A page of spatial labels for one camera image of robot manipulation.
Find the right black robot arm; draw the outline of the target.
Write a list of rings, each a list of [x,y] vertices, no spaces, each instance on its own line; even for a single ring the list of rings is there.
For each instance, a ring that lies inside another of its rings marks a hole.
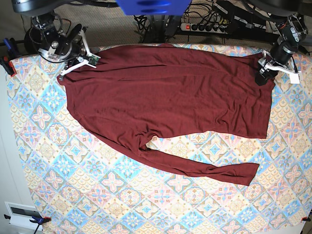
[[[63,29],[63,19],[51,12],[31,17],[29,38],[34,49],[45,60],[52,63],[73,61],[86,55],[82,44],[82,25],[77,24],[72,30]]]

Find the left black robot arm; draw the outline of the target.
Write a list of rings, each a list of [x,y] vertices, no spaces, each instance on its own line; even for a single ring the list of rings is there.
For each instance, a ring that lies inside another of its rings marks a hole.
[[[279,37],[269,51],[263,50],[263,57],[258,60],[255,82],[259,86],[265,85],[282,72],[289,76],[291,84],[299,84],[301,71],[293,56],[299,51],[299,43],[306,38],[308,29],[303,17],[298,15],[289,16],[286,22],[278,24],[276,28]]]

